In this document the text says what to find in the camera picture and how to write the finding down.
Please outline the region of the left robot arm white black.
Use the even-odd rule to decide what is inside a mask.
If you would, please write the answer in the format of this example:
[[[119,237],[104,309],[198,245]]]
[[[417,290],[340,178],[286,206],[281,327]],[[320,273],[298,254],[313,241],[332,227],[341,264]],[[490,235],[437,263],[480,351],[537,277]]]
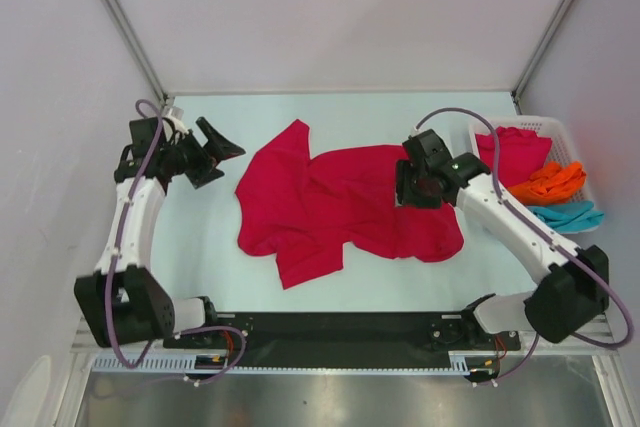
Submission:
[[[131,141],[114,172],[117,205],[107,244],[95,270],[80,276],[74,295],[98,346],[167,340],[186,332],[197,345],[214,344],[221,323],[206,296],[173,299],[150,270],[155,224],[169,184],[185,176],[194,188],[221,177],[221,162],[244,155],[203,117],[200,143],[177,118],[150,117],[129,124]]]

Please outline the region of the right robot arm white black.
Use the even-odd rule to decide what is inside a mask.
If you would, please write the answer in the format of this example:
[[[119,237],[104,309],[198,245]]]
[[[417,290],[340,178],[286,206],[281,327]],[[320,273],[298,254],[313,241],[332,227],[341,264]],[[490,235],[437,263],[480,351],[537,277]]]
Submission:
[[[536,287],[508,296],[489,294],[468,306],[463,340],[484,348],[497,333],[532,330],[558,344],[602,314],[609,261],[597,246],[587,249],[554,232],[520,204],[476,155],[451,155],[432,130],[403,142],[396,164],[400,206],[457,208],[491,232],[521,263]]]

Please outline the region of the white plastic laundry basket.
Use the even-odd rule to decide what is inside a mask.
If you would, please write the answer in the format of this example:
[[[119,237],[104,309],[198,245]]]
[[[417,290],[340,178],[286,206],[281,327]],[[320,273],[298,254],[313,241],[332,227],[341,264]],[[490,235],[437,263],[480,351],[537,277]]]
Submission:
[[[488,122],[495,129],[499,126],[517,127],[535,131],[542,137],[551,138],[552,148],[547,156],[545,165],[553,161],[558,162],[562,166],[567,166],[572,162],[580,162],[566,129],[562,123],[556,119],[540,116],[493,117],[490,118]],[[591,193],[587,177],[584,186],[573,195],[569,202],[579,201],[591,201],[595,205],[595,199]]]

